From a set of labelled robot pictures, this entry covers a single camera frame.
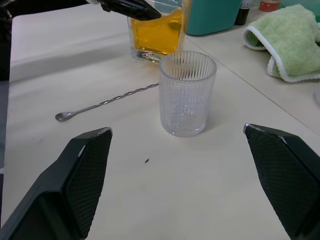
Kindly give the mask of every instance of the square glass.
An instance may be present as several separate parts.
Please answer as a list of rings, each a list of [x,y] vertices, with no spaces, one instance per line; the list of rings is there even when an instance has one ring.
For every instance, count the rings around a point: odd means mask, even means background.
[[[182,51],[186,37],[189,1],[145,0],[161,13],[154,20],[139,21],[128,17],[131,56],[158,63],[167,54]]]

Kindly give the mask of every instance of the orange liquid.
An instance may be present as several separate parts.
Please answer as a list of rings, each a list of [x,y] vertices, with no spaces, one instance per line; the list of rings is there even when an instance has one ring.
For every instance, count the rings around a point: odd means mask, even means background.
[[[131,19],[134,47],[167,55],[178,50],[184,13],[177,8],[168,16],[149,21]]]

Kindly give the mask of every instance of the clear glass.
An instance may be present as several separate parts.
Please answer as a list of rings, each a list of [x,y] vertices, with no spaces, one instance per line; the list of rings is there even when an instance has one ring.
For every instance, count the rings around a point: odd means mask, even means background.
[[[167,54],[183,50],[190,0],[185,1],[146,0],[162,17],[149,21],[128,18],[133,58],[158,63]]]
[[[160,119],[177,137],[201,133],[207,123],[217,65],[202,53],[175,52],[159,64]]]

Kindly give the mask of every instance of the empty glass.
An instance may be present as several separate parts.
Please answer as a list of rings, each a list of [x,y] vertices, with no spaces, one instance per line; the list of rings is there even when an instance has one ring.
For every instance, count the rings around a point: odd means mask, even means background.
[[[160,118],[163,128],[177,137],[202,132],[207,123],[215,61],[194,51],[175,52],[160,61]]]

